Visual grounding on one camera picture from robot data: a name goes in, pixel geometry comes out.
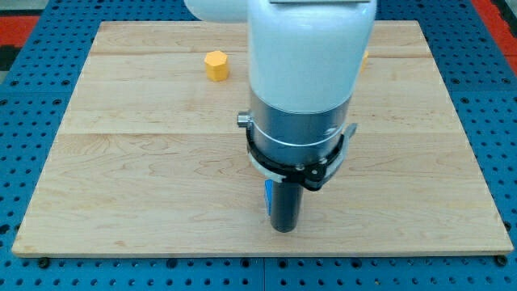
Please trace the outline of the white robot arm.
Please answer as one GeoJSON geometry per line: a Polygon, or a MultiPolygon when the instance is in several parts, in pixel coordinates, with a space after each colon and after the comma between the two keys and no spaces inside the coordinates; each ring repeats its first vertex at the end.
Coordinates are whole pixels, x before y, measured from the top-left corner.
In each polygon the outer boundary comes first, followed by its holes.
{"type": "Polygon", "coordinates": [[[278,183],[320,189],[355,126],[347,108],[377,3],[186,0],[197,18],[247,26],[250,108],[237,116],[251,162],[278,183]]]}

